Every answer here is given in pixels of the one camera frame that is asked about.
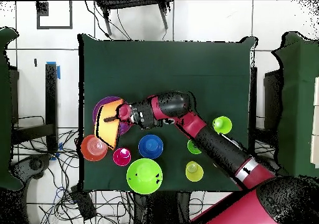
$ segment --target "dark green tablecloth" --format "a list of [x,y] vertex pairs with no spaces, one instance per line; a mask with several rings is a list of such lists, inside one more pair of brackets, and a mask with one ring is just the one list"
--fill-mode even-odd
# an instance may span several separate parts
[[[82,35],[84,53],[84,136],[93,134],[92,112],[104,97],[115,95],[127,102],[169,90],[191,91],[200,116],[211,125],[225,115],[233,123],[231,137],[247,146],[250,82],[250,48],[255,38],[241,43],[98,41]],[[213,166],[205,154],[188,152],[187,138],[173,125],[141,130],[132,127],[119,139],[119,147],[131,150],[132,161],[141,158],[138,142],[156,134],[164,152],[156,159],[163,170],[159,190],[235,191],[237,186]],[[204,176],[192,183],[186,164],[202,165]],[[130,190],[128,167],[113,162],[113,152],[99,162],[85,160],[84,190]]]

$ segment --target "white tile floor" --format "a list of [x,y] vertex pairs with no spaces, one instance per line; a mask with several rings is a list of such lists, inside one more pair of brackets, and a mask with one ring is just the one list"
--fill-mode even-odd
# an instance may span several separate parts
[[[68,1],[49,1],[49,16],[40,17],[41,26],[68,26],[70,24]],[[58,80],[59,133],[76,130],[78,127],[78,33],[90,34],[97,39],[107,39],[107,31],[101,9],[94,8],[93,1],[87,1],[89,10],[95,12],[97,20],[88,12],[84,1],[72,1],[73,29],[41,29],[37,30],[35,2],[0,2],[0,27],[13,27],[19,33],[16,41],[10,42],[6,54],[9,62],[20,71],[19,79],[19,116],[41,115],[45,117],[44,101],[44,64],[56,61],[60,66],[61,78]],[[266,72],[279,68],[276,58],[270,53],[280,47],[282,34],[287,31],[298,31],[310,39],[319,37],[319,17],[315,11],[316,4],[298,1],[175,1],[171,3],[166,19],[168,30],[165,31],[157,5],[132,7],[111,11],[111,22],[119,27],[121,24],[132,39],[145,41],[240,41],[245,36],[258,38],[255,52],[255,65],[258,67],[257,79],[257,115],[264,116],[264,85]],[[113,39],[125,39],[124,35],[111,25]],[[42,120],[24,119],[19,125],[41,124]],[[257,119],[257,126],[263,127],[263,120]],[[70,140],[64,148],[75,149]],[[28,150],[19,149],[20,154]],[[78,167],[77,159],[71,161]],[[61,169],[57,161],[50,161],[50,170],[55,182],[61,187]],[[79,179],[79,170],[69,167],[67,170],[70,184]],[[195,217],[200,211],[209,208],[229,193],[194,192],[191,198],[204,201],[201,209],[199,200],[192,200],[190,213]],[[46,170],[40,180],[32,180],[27,194],[28,214],[31,224],[40,224],[44,216],[39,205],[45,210],[52,207],[56,196],[56,188],[52,174]],[[110,205],[103,205],[106,200],[114,198]],[[97,211],[102,215],[117,213],[120,201],[118,192],[93,193],[93,201]],[[123,206],[118,206],[118,214],[124,214]],[[74,216],[79,211],[73,210]],[[93,219],[93,224],[111,224],[102,218]],[[121,224],[128,224],[128,214],[119,219]],[[59,221],[54,224],[70,224]],[[84,224],[79,219],[74,224]]]

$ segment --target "purple bowl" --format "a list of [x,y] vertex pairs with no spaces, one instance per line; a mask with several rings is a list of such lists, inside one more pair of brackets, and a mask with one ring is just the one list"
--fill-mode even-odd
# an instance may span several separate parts
[[[97,103],[96,106],[94,107],[94,110],[93,110],[93,124],[95,125],[95,120],[97,118],[98,110],[102,105],[114,102],[114,101],[119,100],[119,99],[121,99],[121,98],[120,97],[106,97],[106,98],[102,99],[99,103]],[[126,133],[130,128],[131,128],[131,125],[127,124],[126,122],[121,122],[120,123],[120,135],[123,135],[124,133]]]

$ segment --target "power strip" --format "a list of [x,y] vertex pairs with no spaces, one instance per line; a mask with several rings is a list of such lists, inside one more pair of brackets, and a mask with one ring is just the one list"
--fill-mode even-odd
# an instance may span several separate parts
[[97,210],[88,192],[78,192],[77,185],[71,187],[71,191],[70,196],[73,202],[78,205],[80,214],[84,220],[89,220],[97,216]]

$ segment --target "lime green bowl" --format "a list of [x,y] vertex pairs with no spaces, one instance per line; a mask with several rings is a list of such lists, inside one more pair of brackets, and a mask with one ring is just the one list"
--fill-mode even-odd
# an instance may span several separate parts
[[126,180],[134,192],[148,195],[159,189],[163,181],[163,173],[154,160],[141,158],[128,167]]

